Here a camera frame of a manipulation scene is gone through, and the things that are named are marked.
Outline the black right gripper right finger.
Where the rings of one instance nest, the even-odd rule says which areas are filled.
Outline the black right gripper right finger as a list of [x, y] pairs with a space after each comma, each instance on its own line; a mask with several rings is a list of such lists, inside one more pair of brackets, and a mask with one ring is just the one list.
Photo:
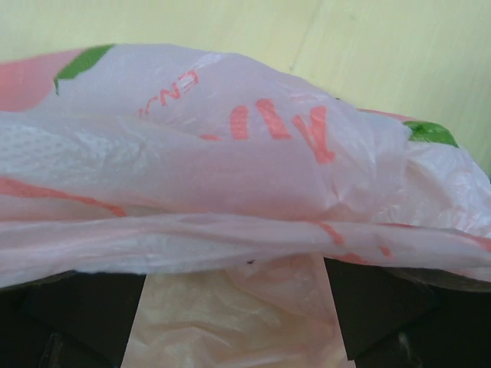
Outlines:
[[357, 367], [488, 367], [490, 295], [325, 260], [347, 357]]

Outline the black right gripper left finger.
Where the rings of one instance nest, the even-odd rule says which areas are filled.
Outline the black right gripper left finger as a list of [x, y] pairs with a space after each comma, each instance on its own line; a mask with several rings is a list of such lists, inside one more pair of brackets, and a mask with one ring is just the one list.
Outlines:
[[69, 273], [1, 291], [3, 367], [120, 367], [145, 278]]

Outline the pink plastic bag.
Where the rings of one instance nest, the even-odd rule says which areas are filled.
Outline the pink plastic bag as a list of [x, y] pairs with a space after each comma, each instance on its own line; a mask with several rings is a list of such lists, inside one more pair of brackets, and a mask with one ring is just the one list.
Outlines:
[[439, 125], [238, 54], [1, 65], [1, 286], [148, 274], [125, 366], [347, 366], [325, 258], [489, 282], [489, 179]]

